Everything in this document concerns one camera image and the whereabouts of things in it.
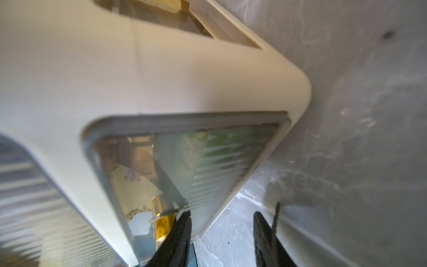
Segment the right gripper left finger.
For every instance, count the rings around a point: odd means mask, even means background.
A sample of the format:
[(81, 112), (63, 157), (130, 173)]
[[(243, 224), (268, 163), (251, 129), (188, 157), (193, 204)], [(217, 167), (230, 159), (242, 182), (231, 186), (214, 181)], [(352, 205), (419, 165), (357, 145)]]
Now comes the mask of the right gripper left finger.
[(187, 267), (191, 245), (191, 212), (184, 212), (173, 225), (147, 267)]

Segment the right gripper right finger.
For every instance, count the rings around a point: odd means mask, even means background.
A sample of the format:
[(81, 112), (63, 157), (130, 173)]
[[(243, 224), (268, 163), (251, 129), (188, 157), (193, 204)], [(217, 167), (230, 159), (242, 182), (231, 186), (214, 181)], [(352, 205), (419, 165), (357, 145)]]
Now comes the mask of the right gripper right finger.
[(280, 208), (281, 204), (278, 202), (272, 226), (261, 212), (254, 213), (253, 234), (257, 267), (297, 267), (276, 235)]

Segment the transparent bottom drawer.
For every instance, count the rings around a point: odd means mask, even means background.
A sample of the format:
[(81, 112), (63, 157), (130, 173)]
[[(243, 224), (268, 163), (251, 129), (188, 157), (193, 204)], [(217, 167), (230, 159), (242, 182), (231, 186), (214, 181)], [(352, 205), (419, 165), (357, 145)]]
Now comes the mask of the transparent bottom drawer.
[(291, 124), (285, 111), (116, 116), (90, 125), (83, 147), (146, 267), (184, 212), (191, 242), (203, 234)]

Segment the transparent drawer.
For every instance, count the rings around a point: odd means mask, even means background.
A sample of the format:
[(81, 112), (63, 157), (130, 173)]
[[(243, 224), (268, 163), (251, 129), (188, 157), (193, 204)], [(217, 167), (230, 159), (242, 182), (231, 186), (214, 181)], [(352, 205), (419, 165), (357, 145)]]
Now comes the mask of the transparent drawer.
[(291, 124), (285, 111), (116, 116), (90, 125), (83, 147), (146, 267), (184, 212), (191, 242), (203, 234)]
[(1, 266), (125, 267), (19, 144), (1, 137)]

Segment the beige drawer organizer cabinet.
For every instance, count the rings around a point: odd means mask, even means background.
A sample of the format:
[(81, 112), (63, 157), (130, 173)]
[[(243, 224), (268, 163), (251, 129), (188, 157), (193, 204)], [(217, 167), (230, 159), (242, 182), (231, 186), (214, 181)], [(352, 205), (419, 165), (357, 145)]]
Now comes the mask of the beige drawer organizer cabinet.
[(1, 2), (1, 137), (32, 156), (126, 267), (139, 265), (85, 153), (90, 125), (285, 111), (291, 129), (311, 94), (306, 74), (215, 1)]

